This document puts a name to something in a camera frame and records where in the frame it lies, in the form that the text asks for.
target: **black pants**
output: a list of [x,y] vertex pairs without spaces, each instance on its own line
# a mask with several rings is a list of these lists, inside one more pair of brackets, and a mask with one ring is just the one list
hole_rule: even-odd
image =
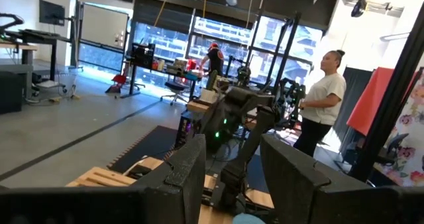
[[302,133],[293,147],[313,157],[317,143],[330,131],[331,125],[324,125],[303,118],[301,128]]

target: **floor stripe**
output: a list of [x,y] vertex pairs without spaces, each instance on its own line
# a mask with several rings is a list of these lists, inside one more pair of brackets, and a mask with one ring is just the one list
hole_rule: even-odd
[[14,176],[15,174],[18,174],[19,172],[22,172],[23,170],[26,170],[27,168],[30,168],[31,166],[34,166],[35,164],[38,164],[39,162],[42,162],[43,160],[46,160],[47,158],[50,158],[51,156],[54,156],[54,155],[56,155],[56,154],[58,154],[58,153],[60,153],[60,152],[62,152],[64,150],[66,150],[68,148],[71,148],[72,146],[74,146],[74,145],[76,145],[76,144],[78,144],[78,143],[80,143],[82,141],[85,141],[85,140],[87,140],[87,139],[89,139],[89,138],[91,138],[91,137],[99,134],[100,132],[103,132],[103,131],[111,128],[111,127],[114,127],[115,125],[118,125],[119,123],[122,123],[123,121],[125,121],[128,118],[131,118],[131,117],[133,117],[135,115],[141,114],[141,113],[147,111],[148,109],[154,107],[155,105],[157,105],[159,103],[160,103],[160,101],[157,101],[155,103],[152,103],[152,104],[150,104],[150,105],[148,105],[148,106],[146,106],[146,107],[144,107],[142,109],[139,109],[138,111],[135,111],[134,113],[131,113],[131,114],[129,114],[129,115],[123,117],[123,118],[120,118],[117,121],[114,121],[114,122],[112,122],[112,123],[110,123],[108,125],[105,125],[104,127],[101,127],[100,129],[97,129],[97,130],[95,130],[95,131],[93,131],[93,132],[91,132],[89,134],[86,134],[83,137],[80,137],[80,138],[78,138],[78,139],[76,139],[76,140],[74,140],[72,142],[69,142],[68,144],[65,144],[65,145],[63,145],[63,146],[61,146],[61,147],[59,147],[57,149],[54,149],[54,150],[52,150],[52,151],[50,151],[50,152],[48,152],[46,154],[43,154],[42,156],[39,156],[38,158],[35,158],[35,159],[31,160],[31,161],[28,161],[28,162],[26,162],[26,163],[24,163],[24,164],[22,164],[20,166],[17,166],[16,168],[13,168],[10,171],[7,171],[7,172],[5,172],[3,174],[0,174],[0,181],[3,181],[5,179],[7,179],[7,178],[10,178],[11,176]]

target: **black chair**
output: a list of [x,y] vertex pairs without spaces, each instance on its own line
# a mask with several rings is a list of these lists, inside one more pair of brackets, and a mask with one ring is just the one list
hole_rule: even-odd
[[170,105],[173,105],[174,102],[177,99],[180,99],[184,102],[188,102],[184,99],[184,97],[182,97],[183,92],[188,88],[188,86],[186,85],[182,85],[176,82],[166,82],[165,86],[168,87],[172,92],[174,92],[173,95],[163,95],[160,100],[162,101],[164,97],[173,97],[174,99],[171,101]]

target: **white t-shirt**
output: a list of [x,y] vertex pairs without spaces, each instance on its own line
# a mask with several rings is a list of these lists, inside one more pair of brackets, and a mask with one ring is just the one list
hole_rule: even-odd
[[[343,99],[345,91],[345,78],[342,75],[335,73],[325,76],[316,84],[313,84],[309,93],[305,97],[305,101],[319,101],[325,99],[332,93],[340,99]],[[315,121],[316,123],[334,125],[337,115],[339,115],[341,103],[342,101],[338,102],[337,105],[328,108],[305,107],[301,111],[301,116],[311,121]]]

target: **gray floor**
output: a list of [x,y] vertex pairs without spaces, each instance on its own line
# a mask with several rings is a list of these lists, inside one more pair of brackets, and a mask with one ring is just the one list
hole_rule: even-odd
[[[60,76],[60,81],[70,87],[74,78],[75,75]],[[0,116],[1,186],[65,186],[93,166],[106,167],[157,125],[177,129],[185,110],[182,105],[169,106],[167,101],[159,102],[157,97],[143,94],[115,99],[104,93],[109,84],[82,76],[76,81],[80,100],[25,105],[19,113]],[[58,92],[42,91],[39,99],[57,97]],[[133,113],[137,114],[47,159],[34,161]],[[337,154],[318,147],[315,157],[339,169],[333,162]]]

